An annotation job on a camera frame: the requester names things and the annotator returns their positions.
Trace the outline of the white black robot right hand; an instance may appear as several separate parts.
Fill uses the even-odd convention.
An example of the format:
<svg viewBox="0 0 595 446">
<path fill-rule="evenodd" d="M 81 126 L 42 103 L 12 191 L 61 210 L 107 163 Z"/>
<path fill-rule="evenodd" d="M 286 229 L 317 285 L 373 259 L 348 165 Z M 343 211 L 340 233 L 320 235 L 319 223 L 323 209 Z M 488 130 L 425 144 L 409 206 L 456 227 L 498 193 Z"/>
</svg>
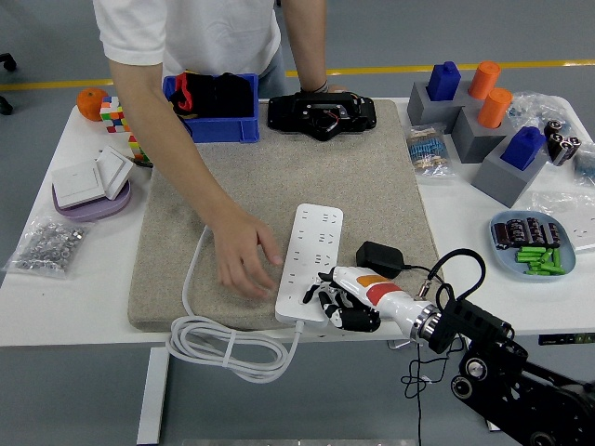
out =
<svg viewBox="0 0 595 446">
<path fill-rule="evenodd" d="M 302 302 L 316 297 L 326 318 L 338 329 L 373 333 L 383 318 L 395 321 L 413 339 L 438 313 L 429 301 L 415 300 L 389 279 L 363 267 L 334 267 L 318 278 Z"/>
</svg>

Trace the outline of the person's right hand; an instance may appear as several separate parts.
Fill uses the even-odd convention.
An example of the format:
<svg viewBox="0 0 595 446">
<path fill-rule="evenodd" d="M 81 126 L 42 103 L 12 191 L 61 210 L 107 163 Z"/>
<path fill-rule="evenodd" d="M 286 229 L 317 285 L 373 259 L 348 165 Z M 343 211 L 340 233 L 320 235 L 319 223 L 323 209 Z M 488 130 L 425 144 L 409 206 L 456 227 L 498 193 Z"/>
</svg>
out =
<svg viewBox="0 0 595 446">
<path fill-rule="evenodd" d="M 271 229 L 235 203 L 224 205 L 208 226 L 215 241 L 219 282 L 242 297 L 268 298 L 276 282 L 264 269 L 259 254 L 274 266 L 283 264 Z"/>
</svg>

